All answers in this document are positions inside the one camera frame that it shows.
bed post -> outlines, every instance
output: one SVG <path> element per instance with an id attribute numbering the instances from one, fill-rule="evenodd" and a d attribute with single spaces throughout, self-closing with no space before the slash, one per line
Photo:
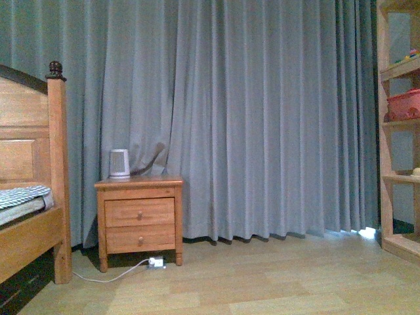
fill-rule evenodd
<path id="1" fill-rule="evenodd" d="M 70 205 L 68 182 L 68 150 L 66 119 L 66 78 L 62 65 L 50 63 L 46 75 L 49 103 L 49 131 L 51 156 L 51 188 L 54 202 L 62 209 L 62 242 L 54 246 L 54 282 L 66 284 L 72 278 L 72 248 L 70 239 Z"/>

wooden shelf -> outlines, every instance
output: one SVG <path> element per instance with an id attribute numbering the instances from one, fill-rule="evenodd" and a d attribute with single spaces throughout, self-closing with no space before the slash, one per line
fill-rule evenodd
<path id="1" fill-rule="evenodd" d="M 397 129 L 412 129 L 415 126 L 420 125 L 420 118 L 406 119 L 400 121 L 390 121 L 388 123 L 381 123 L 382 127 L 386 128 L 397 128 Z"/>
<path id="2" fill-rule="evenodd" d="M 397 64 L 390 65 L 387 69 L 381 71 L 381 81 L 385 82 L 389 79 L 406 77 L 410 74 L 420 73 L 420 54 L 403 60 Z"/>
<path id="3" fill-rule="evenodd" d="M 382 178 L 390 182 L 420 184 L 420 177 L 413 177 L 410 175 L 386 175 L 382 176 Z"/>
<path id="4" fill-rule="evenodd" d="M 395 64 L 389 64 L 390 56 L 390 12 L 404 12 L 410 15 L 410 47 L 420 48 L 420 0 L 377 0 L 377 31 L 378 31 L 378 104 L 379 121 L 388 112 L 387 97 L 390 95 L 390 80 L 409 78 L 412 87 L 420 87 L 420 55 L 404 59 Z M 390 134 L 393 131 L 411 131 L 413 133 L 413 164 L 420 164 L 420 119 L 407 119 L 380 123 L 380 172 L 381 172 L 381 226 L 383 231 L 382 248 L 407 261 L 420 264 L 420 177 L 393 175 L 392 143 Z M 415 211 L 414 230 L 416 234 L 393 234 L 394 200 L 393 184 L 413 185 L 413 206 Z"/>
<path id="5" fill-rule="evenodd" d="M 420 264 L 420 236 L 395 234 L 382 240 L 382 248 L 412 263 Z"/>
<path id="6" fill-rule="evenodd" d="M 413 0 L 385 0 L 381 5 L 383 12 L 409 12 L 420 10 L 420 2 Z"/>

nightstand leg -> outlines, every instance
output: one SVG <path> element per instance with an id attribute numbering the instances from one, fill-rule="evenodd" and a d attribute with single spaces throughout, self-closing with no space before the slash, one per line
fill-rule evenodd
<path id="1" fill-rule="evenodd" d="M 177 266 L 182 266 L 182 253 L 177 253 Z"/>
<path id="2" fill-rule="evenodd" d="M 99 261 L 100 261 L 100 267 L 99 267 L 100 271 L 107 272 L 108 271 L 108 258 L 107 257 L 99 258 Z"/>

wooden bed frame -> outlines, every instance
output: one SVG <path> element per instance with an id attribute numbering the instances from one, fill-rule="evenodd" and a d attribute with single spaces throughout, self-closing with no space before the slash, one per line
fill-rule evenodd
<path id="1" fill-rule="evenodd" d="M 54 207 L 0 229 L 0 283 L 54 248 L 54 282 L 72 278 L 66 79 L 50 63 L 47 83 L 0 65 L 0 189 L 36 184 Z"/>

pink container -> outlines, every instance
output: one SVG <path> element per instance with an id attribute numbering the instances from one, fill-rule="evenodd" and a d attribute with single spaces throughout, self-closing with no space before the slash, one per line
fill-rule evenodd
<path id="1" fill-rule="evenodd" d="M 388 113 L 385 121 L 420 118 L 420 89 L 411 89 L 404 94 L 388 98 Z"/>

